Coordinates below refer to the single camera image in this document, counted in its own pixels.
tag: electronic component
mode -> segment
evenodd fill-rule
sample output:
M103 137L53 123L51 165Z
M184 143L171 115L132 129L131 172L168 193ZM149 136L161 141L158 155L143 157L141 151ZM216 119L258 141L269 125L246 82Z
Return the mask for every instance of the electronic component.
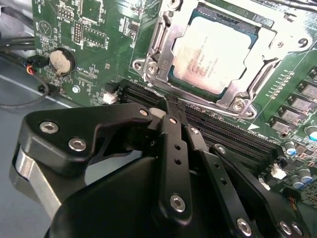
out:
M317 99L316 85L308 83L307 81L304 81L302 84L302 87L299 90L303 95L308 96L310 98Z
M295 97L291 102L291 107L301 111L306 111L310 106L311 102L306 99Z
M300 117L298 113L295 113L290 109L284 110L282 113L280 113L280 116L281 118L288 120L290 122L295 122Z
M293 141L286 141L284 143L284 147L285 147L285 150L286 150L286 154L288 154L288 155L296 155L297 152L296 152L296 149L295 149Z
M73 54L64 48L57 48L50 54L50 65L59 76L70 74L76 67Z
M310 183L313 181L311 171L309 169L300 169L298 170L298 175L301 177L303 183Z
M283 179L287 176L286 172L283 171L279 165L274 164L271 170L271 175L276 179Z
M306 126L304 131L310 140L317 141L317 125Z
M272 129L277 130L281 133L284 133L289 128L289 125L287 123L278 121L277 117L273 117L273 119L270 121L270 126Z
M299 177L298 175L294 175L291 177L291 182L293 184L293 187L295 189L300 189L304 186L304 183L301 181L301 177Z

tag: mounting hole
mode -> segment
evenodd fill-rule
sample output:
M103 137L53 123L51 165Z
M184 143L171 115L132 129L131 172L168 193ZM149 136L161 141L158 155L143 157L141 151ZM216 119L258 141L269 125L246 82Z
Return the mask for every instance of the mounting hole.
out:
M222 182L223 185L227 185L227 181L224 180L223 178L221 178L220 181Z
M304 48L308 45L308 40L306 38L301 38L299 41L298 41L298 47L299 48Z
M134 68L136 70L140 70L142 68L142 65L139 62L134 63Z
M179 159L175 159L174 162L177 164L177 165L181 165L182 162L179 160Z

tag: screw hole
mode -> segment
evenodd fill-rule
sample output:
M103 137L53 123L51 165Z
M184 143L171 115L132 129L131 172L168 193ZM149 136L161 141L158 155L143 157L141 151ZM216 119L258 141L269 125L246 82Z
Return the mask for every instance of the screw hole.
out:
M304 48L308 45L308 40L306 38L302 38L298 41L299 48Z
M182 162L179 160L179 159L175 159L174 162L177 164L177 165L181 165Z
M224 180L223 178L221 178L220 181L222 182L223 185L227 185L227 181Z

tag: chip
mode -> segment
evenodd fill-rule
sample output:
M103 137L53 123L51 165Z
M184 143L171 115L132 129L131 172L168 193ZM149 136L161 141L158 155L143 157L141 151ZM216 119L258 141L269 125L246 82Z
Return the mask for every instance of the chip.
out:
M245 71L244 60L250 45L250 36L221 23L195 17L184 37L176 40L173 74L218 95Z
M307 110L310 105L311 105L310 102L305 101L305 100L300 99L300 98L296 98L291 104L292 107L299 109L301 111Z
M311 98L314 98L314 99L317 99L317 88L312 86L312 85L307 85L303 91L302 91L302 94L308 96L308 97L311 97Z
M285 110L285 112L283 112L281 117L290 122L295 122L299 118L299 114L294 113L290 110Z
M288 125L284 124L284 123L281 123L279 121L275 121L273 124L272 124L272 129L274 130L277 130L281 133L284 133L285 131L287 131L287 129L289 128Z

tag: black plastic part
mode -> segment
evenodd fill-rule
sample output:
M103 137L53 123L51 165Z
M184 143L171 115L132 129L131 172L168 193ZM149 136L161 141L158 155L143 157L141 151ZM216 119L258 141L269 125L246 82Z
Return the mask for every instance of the black plastic part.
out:
M72 177L82 174L94 155L98 132L117 131L125 126L138 124L147 126L152 115L144 116L138 104L121 104L105 107L73 108L41 111L28 114L22 122L18 142L22 150L34 160L50 167L58 174ZM59 130L47 134L40 130L40 124L51 121ZM69 148L71 138L85 141L87 148L76 152Z
M30 64L35 71L50 64L49 58L39 55L28 57L25 62Z

